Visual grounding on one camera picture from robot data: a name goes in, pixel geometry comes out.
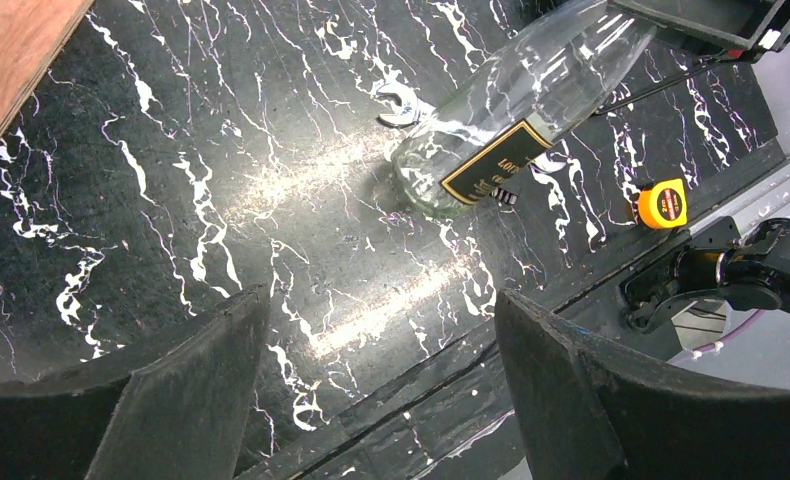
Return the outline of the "black wire wine rack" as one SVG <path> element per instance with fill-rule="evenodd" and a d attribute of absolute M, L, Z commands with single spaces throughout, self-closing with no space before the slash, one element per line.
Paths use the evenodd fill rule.
<path fill-rule="evenodd" d="M 630 95 L 627 98 L 624 98 L 620 101 L 614 102 L 609 105 L 603 105 L 595 110 L 592 115 L 593 116 L 604 116 L 608 113 L 614 112 L 621 108 L 627 107 L 632 103 L 637 101 L 644 100 L 652 95 L 655 95 L 659 92 L 667 90 L 673 86 L 676 86 L 679 83 L 682 83 L 698 74 L 701 74 L 709 69 L 713 68 L 724 62 L 723 58 L 705 58 L 695 64 L 693 67 L 689 68 L 688 70 L 684 71 L 683 73 L 673 75 L 668 77 L 666 80 L 663 80 L 658 83 L 654 83 L 643 90 Z"/>

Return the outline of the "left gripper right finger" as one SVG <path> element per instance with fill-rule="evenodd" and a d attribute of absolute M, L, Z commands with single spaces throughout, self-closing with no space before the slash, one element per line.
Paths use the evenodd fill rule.
<path fill-rule="evenodd" d="M 670 365 L 513 291 L 497 345 L 536 479 L 790 479 L 790 391 Z"/>

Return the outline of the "silver combination wrench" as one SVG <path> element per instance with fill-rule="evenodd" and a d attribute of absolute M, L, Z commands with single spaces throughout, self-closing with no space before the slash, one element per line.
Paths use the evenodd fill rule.
<path fill-rule="evenodd" d="M 395 101 L 391 111 L 377 116 L 377 120 L 388 127 L 405 128 L 416 125 L 436 110 L 434 106 L 421 100 L 413 88 L 397 81 L 380 85 L 375 90 L 375 96 Z"/>

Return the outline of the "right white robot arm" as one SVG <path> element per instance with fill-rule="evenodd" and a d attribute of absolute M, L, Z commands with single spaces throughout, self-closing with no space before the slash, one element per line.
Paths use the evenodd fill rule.
<path fill-rule="evenodd" d="M 614 7 L 655 24 L 661 38 L 697 56 L 679 76 L 608 107 L 624 107 L 714 67 L 754 63 L 790 44 L 790 1 L 616 1 Z M 620 287 L 628 326 L 651 333 L 701 300 L 722 300 L 737 311 L 790 314 L 790 220 L 763 221 L 740 241 L 730 217 L 718 219 Z"/>

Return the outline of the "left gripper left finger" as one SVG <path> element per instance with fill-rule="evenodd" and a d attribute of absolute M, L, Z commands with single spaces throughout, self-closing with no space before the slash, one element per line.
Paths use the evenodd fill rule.
<path fill-rule="evenodd" d="M 33 383 L 0 383 L 0 479 L 230 479 L 268 333 L 254 285 Z"/>

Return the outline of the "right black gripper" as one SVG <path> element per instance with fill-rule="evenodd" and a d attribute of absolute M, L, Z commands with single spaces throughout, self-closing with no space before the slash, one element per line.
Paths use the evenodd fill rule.
<path fill-rule="evenodd" d="M 790 0 L 611 0 L 656 26 L 655 38 L 698 56 L 756 62 L 790 44 Z"/>

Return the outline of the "yellow tape measure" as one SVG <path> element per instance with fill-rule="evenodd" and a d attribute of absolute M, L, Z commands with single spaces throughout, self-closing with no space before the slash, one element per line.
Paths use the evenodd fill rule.
<path fill-rule="evenodd" d="M 656 230 L 682 227 L 688 222 L 684 181 L 680 178 L 654 182 L 641 188 L 637 200 L 641 222 Z"/>

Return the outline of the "brown wooden board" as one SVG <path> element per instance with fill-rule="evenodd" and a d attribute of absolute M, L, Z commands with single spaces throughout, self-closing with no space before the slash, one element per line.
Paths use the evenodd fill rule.
<path fill-rule="evenodd" d="M 0 0 L 0 138 L 92 4 Z"/>

